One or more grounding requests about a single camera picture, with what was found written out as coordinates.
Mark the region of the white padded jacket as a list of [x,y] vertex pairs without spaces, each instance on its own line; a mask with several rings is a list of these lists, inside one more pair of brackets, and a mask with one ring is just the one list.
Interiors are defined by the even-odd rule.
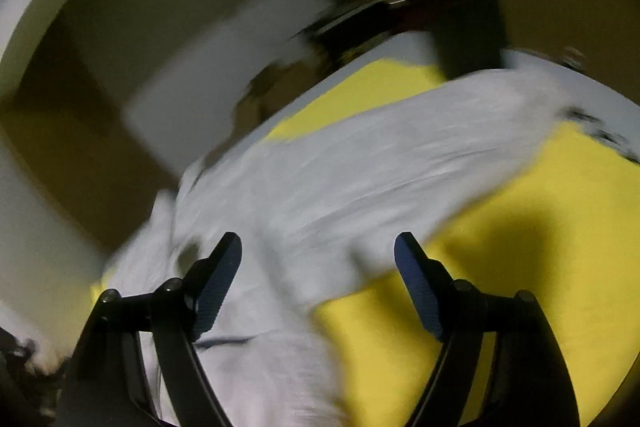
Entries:
[[371,63],[245,152],[192,165],[103,282],[147,293],[238,234],[240,269],[198,347],[224,411],[237,426],[341,426],[312,310],[390,272],[399,233],[428,239],[512,179],[568,103],[529,69],[446,81],[433,66]]

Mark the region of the yellow bed sheet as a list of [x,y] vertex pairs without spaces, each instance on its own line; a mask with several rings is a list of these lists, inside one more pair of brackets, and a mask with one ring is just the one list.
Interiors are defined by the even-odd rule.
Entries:
[[[486,293],[536,295],[590,421],[639,349],[639,168],[589,135],[568,98],[524,169],[428,239],[409,232]],[[358,291],[316,306],[311,320],[340,377],[341,426],[404,421],[438,346],[421,329],[395,262]]]

